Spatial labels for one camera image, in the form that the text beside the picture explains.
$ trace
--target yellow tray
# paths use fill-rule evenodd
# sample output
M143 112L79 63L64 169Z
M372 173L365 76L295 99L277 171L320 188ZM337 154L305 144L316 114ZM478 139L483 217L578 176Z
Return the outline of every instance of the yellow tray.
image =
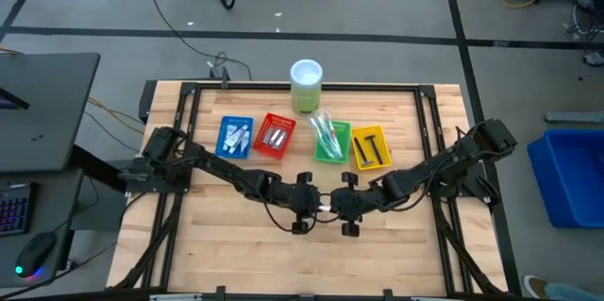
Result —
M381 156L382 164L379 164L378 157L371 146L371 142L365 139L365 137L370 135L376 135L374 142L376 143L377 150ZM355 158L357 159L359 170L377 169L393 165L388 144L386 143L386 137L384 136L384 130L381 128L381 125L353 127L350 130L350 136L352 138L352 147L355 149ZM367 166L362 165L362 156L359 147L355 144L355 137L359 140L359 144L361 145L367 160L373 161L371 164Z

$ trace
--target gray floor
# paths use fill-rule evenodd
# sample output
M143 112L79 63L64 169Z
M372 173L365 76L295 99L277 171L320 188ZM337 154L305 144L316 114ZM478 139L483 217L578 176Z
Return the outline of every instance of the gray floor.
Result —
M0 20L14 1L0 0ZM178 29L455 37L447 0L238 0L231 12L224 11L218 0L158 1ZM570 24L571 3L509 9L499 0L458 2L467 38L545 42L576 38L566 34L563 27ZM13 25L167 28L151 0L27 0ZM321 62L329 81L457 83L471 112L456 46L223 39L189 42L206 52L226 51L230 57L247 62L255 80L285 80L294 61L312 58ZM92 95L130 114L137 113L146 79L196 78L208 72L206 59L174 38L8 34L2 44L26 53L100 53ZM604 231L557 229L549 224L526 152L527 145L547 129L543 112L602 109L604 70L583 65L580 51L470 48L470 56L485 116L503 119L520 142L511 158L497 164L519 274L535 274L604 293L600 278ZM244 68L232 64L228 69L234 79L246 78ZM127 144L140 146L138 134L99 109L89 107L89 112ZM84 117L77 143L102 159L132 156L88 117ZM119 213L123 201L109 198L109 208ZM115 241L115 229L78 233L72 256L85 259ZM77 274L31 295L101 290L110 257L108 252Z

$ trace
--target blue tray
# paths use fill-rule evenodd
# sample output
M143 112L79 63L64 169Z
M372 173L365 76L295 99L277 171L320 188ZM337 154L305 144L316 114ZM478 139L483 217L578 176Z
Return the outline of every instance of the blue tray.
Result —
M549 222L604 227L604 131L548 130L528 150Z
M235 153L229 154L228 150L223 150L223 145L227 139L227 125L235 125L238 129L247 125L247 131L249 131L249 143L245 147L244 151L241 152L240 147L237 147ZM218 132L218 141L216 141L216 155L227 159L247 159L249 156L249 149L252 146L254 132L254 119L251 117L240 117L240 116L224 116L220 123L220 131Z

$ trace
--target black desk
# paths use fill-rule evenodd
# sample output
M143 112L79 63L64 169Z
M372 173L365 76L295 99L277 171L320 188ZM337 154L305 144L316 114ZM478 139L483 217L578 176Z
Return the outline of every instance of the black desk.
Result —
M28 233L0 237L0 287L44 282L67 260L83 176L126 190L117 169L74 144L99 59L91 53L0 57L0 88L29 103L27 110L0 109L0 189L14 179L41 185ZM40 274L17 277L14 263L24 245L67 219Z

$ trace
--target wooden tabletop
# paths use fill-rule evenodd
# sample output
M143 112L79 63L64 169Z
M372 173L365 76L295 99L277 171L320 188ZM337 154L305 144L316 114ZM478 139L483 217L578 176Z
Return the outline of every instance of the wooden tabletop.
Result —
M172 126L181 82L158 82L144 141L158 126ZM455 126L468 128L458 85L435 85L447 146L456 140ZM314 136L308 121L291 109L285 91L203 90L194 141L213 151L221 119L225 115L254 118L255 138L267 112L298 123L282 161L252 151L249 159L233 160L244 169L280 173L295 182L298 173L313 172L313 184L321 192L342 187L341 172L359 174L360 189L367 181L394 168L404 169L424 159L417 113L410 92L322 92L334 120L352 127L382 125L393 166L359 172L352 148L347 164L328 164L312 159ZM432 122L427 113L428 125ZM432 148L436 147L430 132ZM108 278L108 286L120 281L148 245L157 205L148 194L127 212ZM465 244L483 272L502 290L507 290L487 207L476 198L459 198ZM275 218L290 227L294 215L271 208ZM276 228L260 203L246 200L218 178L193 171L192 186L184 198L169 292L213 293L226 285L227 293L317 293L381 295L445 295L441 258L431 202L422 201L407 212L378 211L363 217L361 236L341 235L341 222L319 224L308 235L295 236ZM457 257L449 245L457 290L461 277ZM158 255L154 283L159 281Z

